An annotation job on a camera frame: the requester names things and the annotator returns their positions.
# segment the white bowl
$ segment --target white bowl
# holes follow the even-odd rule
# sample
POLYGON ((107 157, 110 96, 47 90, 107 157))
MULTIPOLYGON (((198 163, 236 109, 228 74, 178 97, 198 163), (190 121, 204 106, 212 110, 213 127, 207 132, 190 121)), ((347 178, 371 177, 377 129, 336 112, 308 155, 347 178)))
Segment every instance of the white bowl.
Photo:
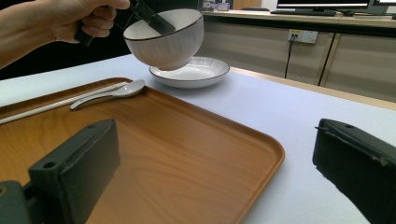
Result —
POLYGON ((186 66, 175 71, 162 71, 152 66, 149 71, 164 85, 193 89, 210 86, 223 80, 230 71, 230 66, 217 59, 192 57, 186 66))
POLYGON ((145 21, 137 21, 123 33, 129 50, 142 63, 171 71, 186 65, 204 40, 204 19, 200 11, 175 9, 159 13, 176 30, 160 35, 145 21))

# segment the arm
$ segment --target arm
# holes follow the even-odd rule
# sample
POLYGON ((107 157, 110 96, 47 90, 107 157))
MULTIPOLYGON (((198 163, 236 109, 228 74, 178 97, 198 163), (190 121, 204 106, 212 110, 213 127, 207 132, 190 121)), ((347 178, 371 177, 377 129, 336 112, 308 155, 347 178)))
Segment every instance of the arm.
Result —
POLYGON ((48 43, 77 43, 81 19, 88 35, 108 36, 114 8, 129 5, 128 0, 35 0, 5 8, 0 11, 0 69, 48 43))

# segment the bowl rim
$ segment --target bowl rim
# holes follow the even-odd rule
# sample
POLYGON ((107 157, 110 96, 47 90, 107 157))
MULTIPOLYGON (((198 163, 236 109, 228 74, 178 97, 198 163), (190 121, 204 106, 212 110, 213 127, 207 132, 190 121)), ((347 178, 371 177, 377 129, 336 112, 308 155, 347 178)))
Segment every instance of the bowl rim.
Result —
POLYGON ((129 25, 129 26, 124 30, 124 32, 122 33, 123 38, 124 38, 125 40, 131 40, 131 41, 146 41, 146 40, 150 40, 150 39, 157 39, 157 38, 160 38, 160 37, 172 35, 172 34, 174 34, 174 33, 177 33, 177 32, 180 32, 180 31, 182 31, 182 30, 185 30, 185 29, 187 29, 187 28, 189 28, 189 27, 192 27, 192 26, 193 26, 194 24, 196 24, 199 20, 203 20, 203 19, 204 19, 203 14, 202 14, 201 11, 198 11, 198 10, 196 10, 196 9, 191 9, 191 8, 172 9, 172 10, 167 10, 167 11, 159 12, 159 13, 157 13, 157 14, 160 14, 160 15, 161 15, 161 13, 169 12, 169 11, 176 11, 176 10, 192 10, 192 11, 197 11, 197 12, 199 12, 199 13, 201 14, 201 16, 198 17, 198 19, 197 19, 196 21, 192 22, 191 24, 189 24, 189 25, 187 25, 187 26, 185 26, 185 27, 183 27, 183 28, 181 28, 181 29, 179 29, 179 30, 175 30, 174 32, 168 33, 168 34, 166 34, 166 35, 158 35, 158 36, 154 36, 154 37, 139 38, 139 39, 133 39, 133 38, 128 38, 128 37, 126 37, 126 36, 125 36, 125 32, 128 30, 128 28, 129 28, 130 26, 133 26, 135 23, 139 22, 139 21, 136 21, 136 22, 132 23, 131 25, 129 25))
POLYGON ((151 69, 158 69, 158 67, 153 67, 153 66, 150 66, 149 68, 148 68, 148 70, 150 71, 150 73, 153 75, 153 76, 155 76, 155 77, 158 77, 158 78, 161 78, 161 79, 166 79, 166 80, 170 80, 170 81, 176 81, 176 82, 196 82, 196 81, 204 81, 204 80, 210 80, 210 79, 213 79, 213 78, 219 78, 219 77, 222 77, 222 76, 224 76, 224 75, 226 75, 227 73, 229 73, 230 72, 230 69, 231 69, 231 67, 230 67, 230 65, 228 65, 226 62, 224 62, 224 61, 222 61, 222 60, 219 60, 219 59, 215 59, 215 58, 208 58, 208 57, 192 57, 192 59, 193 58, 204 58, 204 59, 211 59, 211 60, 216 60, 216 61, 219 61, 219 62, 222 62, 222 63, 224 63, 226 66, 227 66, 227 71, 225 71, 224 73, 220 73, 220 74, 218 74, 218 75, 216 75, 216 76, 213 76, 213 77, 205 77, 205 78, 200 78, 200 79, 194 79, 194 80, 185 80, 185 79, 175 79, 175 78, 170 78, 170 77, 162 77, 162 76, 158 76, 158 75, 156 75, 156 74, 154 74, 152 71, 151 71, 151 69))

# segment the computer screen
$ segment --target computer screen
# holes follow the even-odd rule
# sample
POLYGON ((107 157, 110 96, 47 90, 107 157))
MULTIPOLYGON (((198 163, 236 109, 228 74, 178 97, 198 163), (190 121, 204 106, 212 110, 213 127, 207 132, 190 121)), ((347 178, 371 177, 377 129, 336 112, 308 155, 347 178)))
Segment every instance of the computer screen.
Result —
POLYGON ((342 8, 367 8, 369 0, 278 0, 278 8, 317 8, 317 9, 342 9, 342 8))
POLYGON ((374 6, 396 6, 396 0, 374 0, 374 6))

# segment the brown tray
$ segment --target brown tray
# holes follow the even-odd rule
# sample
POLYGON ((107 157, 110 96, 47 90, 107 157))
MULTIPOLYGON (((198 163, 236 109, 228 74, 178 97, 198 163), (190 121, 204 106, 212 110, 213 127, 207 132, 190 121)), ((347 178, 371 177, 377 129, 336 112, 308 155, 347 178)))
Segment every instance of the brown tray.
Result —
MULTIPOLYGON (((98 89, 98 83, 51 97, 81 89, 98 89)), ((0 118, 44 98, 0 108, 0 118)), ((86 125, 109 118, 117 122, 121 165, 88 223, 240 222, 285 156, 271 136, 145 87, 131 98, 77 111, 65 105, 0 125, 0 181, 26 184, 33 163, 86 125)))

